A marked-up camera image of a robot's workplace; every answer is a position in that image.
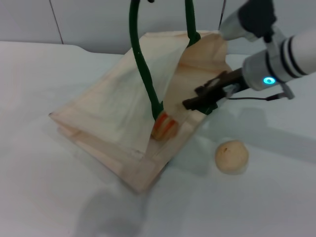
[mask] orange object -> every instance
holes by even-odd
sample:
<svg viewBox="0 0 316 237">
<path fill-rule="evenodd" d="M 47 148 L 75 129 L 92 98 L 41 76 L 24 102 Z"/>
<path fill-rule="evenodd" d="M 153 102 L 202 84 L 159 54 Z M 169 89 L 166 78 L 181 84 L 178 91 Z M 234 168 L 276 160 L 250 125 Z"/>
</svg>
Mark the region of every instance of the orange object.
<svg viewBox="0 0 316 237">
<path fill-rule="evenodd" d="M 154 124 L 152 137 L 157 141 L 169 140 L 177 135 L 178 128 L 179 123 L 162 111 Z"/>
</svg>

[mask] blue led light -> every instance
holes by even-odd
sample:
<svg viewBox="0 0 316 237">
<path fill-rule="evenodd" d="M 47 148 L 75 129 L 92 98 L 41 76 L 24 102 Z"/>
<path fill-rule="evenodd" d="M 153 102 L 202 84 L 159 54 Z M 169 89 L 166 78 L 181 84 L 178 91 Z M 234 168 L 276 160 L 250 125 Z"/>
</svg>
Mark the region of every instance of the blue led light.
<svg viewBox="0 0 316 237">
<path fill-rule="evenodd" d="M 264 82 L 265 84 L 271 85 L 271 84 L 274 84 L 274 83 L 276 82 L 276 80 L 275 80 L 274 78 L 267 77 L 267 78 L 264 78 L 264 79 L 263 79 L 263 82 Z"/>
</svg>

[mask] black cable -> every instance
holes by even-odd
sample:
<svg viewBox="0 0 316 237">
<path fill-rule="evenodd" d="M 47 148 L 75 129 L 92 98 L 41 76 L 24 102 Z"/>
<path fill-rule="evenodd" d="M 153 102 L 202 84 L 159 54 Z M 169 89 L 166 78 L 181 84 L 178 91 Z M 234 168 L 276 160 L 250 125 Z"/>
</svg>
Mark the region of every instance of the black cable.
<svg viewBox="0 0 316 237">
<path fill-rule="evenodd" d="M 229 100 L 267 100 L 266 98 L 257 97 L 240 97 L 240 98 L 228 98 Z"/>
<path fill-rule="evenodd" d="M 56 23 L 56 26 L 57 26 L 58 33 L 59 33 L 59 37 L 60 37 L 60 40 L 61 40 L 61 44 L 64 44 L 64 41 L 63 41 L 63 38 L 62 38 L 61 33 L 60 33 L 59 25 L 58 25 L 58 23 L 57 23 L 55 11 L 54 11 L 54 8 L 53 8 L 53 4 L 51 3 L 51 0 L 49 0 L 49 4 L 50 4 L 50 8 L 51 8 L 51 10 L 52 10 L 52 12 L 53 12 L 53 16 L 54 16 L 54 19 L 55 19 L 55 23 Z"/>
<path fill-rule="evenodd" d="M 224 16 L 224 11 L 225 11 L 225 6 L 226 6 L 226 0 L 224 0 L 224 2 L 223 2 L 222 13 L 221 13 L 221 19 L 220 19 L 220 21 L 219 21 L 218 30 L 221 28 L 221 24 L 222 24 L 222 20 L 223 20 L 223 16 Z"/>
<path fill-rule="evenodd" d="M 229 100 L 265 100 L 265 101 L 272 101 L 272 100 L 278 100 L 281 98 L 286 97 L 284 93 L 275 94 L 272 96 L 269 96 L 267 98 L 258 98 L 258 97 L 240 97 L 240 98 L 228 98 Z"/>
</svg>

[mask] white wall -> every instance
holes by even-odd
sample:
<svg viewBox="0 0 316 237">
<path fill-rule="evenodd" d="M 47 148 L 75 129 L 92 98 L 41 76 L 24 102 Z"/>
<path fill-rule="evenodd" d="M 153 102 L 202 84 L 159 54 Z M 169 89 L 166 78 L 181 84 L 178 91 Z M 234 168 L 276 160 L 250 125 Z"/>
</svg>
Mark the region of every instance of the white wall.
<svg viewBox="0 0 316 237">
<path fill-rule="evenodd" d="M 0 40 L 61 43 L 49 0 L 0 0 Z"/>
<path fill-rule="evenodd" d="M 224 17 L 227 18 L 246 0 L 227 0 Z M 316 27 L 316 0 L 274 0 L 276 9 L 276 25 L 286 36 L 292 36 L 304 29 Z M 264 49 L 262 40 L 249 43 L 245 39 L 229 42 L 229 53 L 253 54 Z"/>
<path fill-rule="evenodd" d="M 91 52 L 125 53 L 130 49 L 130 0 L 52 0 L 65 44 Z M 197 28 L 217 30 L 223 0 L 195 0 Z M 142 0 L 139 35 L 145 32 L 185 30 L 184 0 Z"/>
</svg>

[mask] black stripe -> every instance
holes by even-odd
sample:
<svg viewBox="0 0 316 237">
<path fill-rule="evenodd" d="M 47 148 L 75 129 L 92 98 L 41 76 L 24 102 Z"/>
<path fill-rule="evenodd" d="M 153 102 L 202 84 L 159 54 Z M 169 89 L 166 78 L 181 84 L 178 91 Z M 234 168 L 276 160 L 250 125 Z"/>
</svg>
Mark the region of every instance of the black stripe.
<svg viewBox="0 0 316 237">
<path fill-rule="evenodd" d="M 221 19 L 219 21 L 218 30 L 221 28 L 221 24 L 222 24 L 222 20 L 223 20 L 223 16 L 224 16 L 224 11 L 225 11 L 225 6 L 226 6 L 226 0 L 224 0 L 224 2 L 223 2 L 222 14 L 221 14 Z"/>
<path fill-rule="evenodd" d="M 269 54 L 268 54 L 268 52 L 266 52 L 266 65 L 267 65 L 267 69 L 268 69 L 268 72 L 270 73 L 270 75 L 274 78 L 274 79 L 276 79 L 276 81 L 278 82 L 278 83 L 284 83 L 283 81 L 281 81 L 277 76 L 276 76 L 276 74 L 274 73 L 274 71 L 273 71 L 273 69 L 272 69 L 272 67 L 271 67 L 271 64 L 270 64 L 270 59 L 269 59 Z"/>
<path fill-rule="evenodd" d="M 293 78 L 299 78 L 298 76 L 296 76 L 294 73 L 292 73 L 290 67 L 288 66 L 286 60 L 285 60 L 285 57 L 284 57 L 284 43 L 285 43 L 285 40 L 282 42 L 282 45 L 281 45 L 281 62 L 282 62 L 282 65 L 284 67 L 284 69 L 286 70 L 286 72 Z"/>
<path fill-rule="evenodd" d="M 291 59 L 291 63 L 293 64 L 293 67 L 302 75 L 308 75 L 306 73 L 303 72 L 303 70 L 298 66 L 298 64 L 296 63 L 293 53 L 292 53 L 292 40 L 293 40 L 293 36 L 290 38 L 289 43 L 288 43 L 288 53 L 290 55 L 290 59 Z"/>
<path fill-rule="evenodd" d="M 54 12 L 54 8 L 53 8 L 53 5 L 51 3 L 51 0 L 49 0 L 49 3 L 50 3 L 50 8 L 51 8 L 51 10 L 53 12 L 53 16 L 54 16 L 54 19 L 55 19 L 55 23 L 56 23 L 56 26 L 57 26 L 57 30 L 58 30 L 58 33 L 59 33 L 59 37 L 60 37 L 61 43 L 64 44 L 63 38 L 61 37 L 59 25 L 57 23 L 57 19 L 56 19 L 56 16 L 55 16 L 55 12 Z"/>
</svg>

